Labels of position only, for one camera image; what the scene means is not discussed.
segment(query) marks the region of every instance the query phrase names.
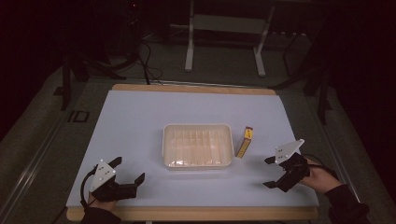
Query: dark background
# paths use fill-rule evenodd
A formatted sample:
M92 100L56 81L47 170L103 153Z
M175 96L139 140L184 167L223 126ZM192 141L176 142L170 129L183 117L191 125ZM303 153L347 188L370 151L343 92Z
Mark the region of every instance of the dark background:
M250 8L244 6L247 8L244 11L239 10L240 4L245 4L241 2L224 1L223 4L227 4L224 6L227 6L225 8L228 8L231 14L240 16L257 14L260 17L260 11L257 11L255 5L260 1L252 1L252 6ZM209 3L203 1L203 4L198 5L197 8L210 10L205 4ZM74 11L73 6L77 5L83 6L82 10ZM365 145L376 170L387 186L389 194L396 201L395 183L392 177L395 167L392 164L396 158L394 141L392 141L396 139L394 132L396 129L395 6L390 1L385 3L359 1L355 6L344 8L334 14L332 20L326 23L326 30L319 40L324 43L322 46L325 47L325 52L334 50L331 43L339 35L345 40L344 45L339 45L335 50L336 57L327 59L335 64L332 67L331 85L336 88L339 100ZM188 1L151 0L147 1L147 8L149 10L146 23L153 29L162 30L164 34L167 32L166 24L169 22L187 24ZM282 22L289 21L288 14L277 13L278 19L274 21L273 28L281 29L285 27ZM64 39L57 34L64 29L70 31L65 24L76 22L79 25L77 30L70 34L79 33L78 38L82 38L83 43L84 38L90 38L89 34L92 34L92 30L98 31L95 20L98 19L92 15L89 1L1 2L0 138L7 134L9 128L40 90L46 78L61 66L64 49L59 43ZM92 45L97 49L92 50L101 51L102 40L96 40L97 43Z

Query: table leg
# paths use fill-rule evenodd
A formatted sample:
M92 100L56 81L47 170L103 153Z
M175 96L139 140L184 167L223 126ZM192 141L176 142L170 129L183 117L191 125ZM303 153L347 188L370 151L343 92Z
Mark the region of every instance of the table leg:
M262 28L262 38L260 40L260 43L257 47L253 49L254 52L254 58L256 59L256 66L257 66L257 72L259 77L265 77L265 70L264 70L264 65L262 64L262 46L264 45L265 37L268 35L268 28L270 27L271 24L271 19L274 15L275 7L272 6L269 13L266 22L264 23L264 27Z
M190 0L189 46L187 48L186 65L184 67L186 72L192 71L192 59L194 56L193 23L194 23L194 1Z

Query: table edge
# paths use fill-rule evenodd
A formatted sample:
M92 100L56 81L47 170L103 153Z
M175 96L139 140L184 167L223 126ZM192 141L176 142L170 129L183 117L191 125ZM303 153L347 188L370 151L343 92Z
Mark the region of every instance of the table edge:
M207 87L207 86L176 86L176 85L136 85L115 84L113 91L172 91L196 93L222 93L222 94L247 94L247 95L276 95L269 89L254 89L240 87Z
M307 207L116 207L114 215L127 221L237 221L311 220L318 218L316 206ZM82 207L68 207L71 221L84 217Z

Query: white table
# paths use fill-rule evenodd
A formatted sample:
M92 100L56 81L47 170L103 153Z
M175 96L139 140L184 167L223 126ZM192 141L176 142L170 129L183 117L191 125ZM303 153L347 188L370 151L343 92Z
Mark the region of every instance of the white table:
M169 171L162 157L163 128L169 123L226 123L235 146L251 126L253 141L243 159L233 158L225 170ZM285 193L262 184L283 175L281 167L263 160L275 155L275 147L294 140L273 91L117 85L106 98L78 171L67 217L81 220L84 215L79 187L85 174L99 160L121 156L116 182L133 183L146 173L137 197L120 201L114 211L124 220L314 219L318 199L312 189L297 185Z

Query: white paper surface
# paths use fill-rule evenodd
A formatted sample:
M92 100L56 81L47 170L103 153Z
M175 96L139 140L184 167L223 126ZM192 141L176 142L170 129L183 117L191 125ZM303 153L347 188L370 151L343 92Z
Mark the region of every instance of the white paper surface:
M162 149L170 123L228 124L234 147L250 126L253 140L243 159L234 157L225 170L169 171ZM80 206L82 179L95 164L121 156L117 183L133 183L142 173L146 180L135 199L118 206L318 206L315 192L300 184L287 193L262 184L284 174L263 160L295 140L278 96L110 91L66 205Z

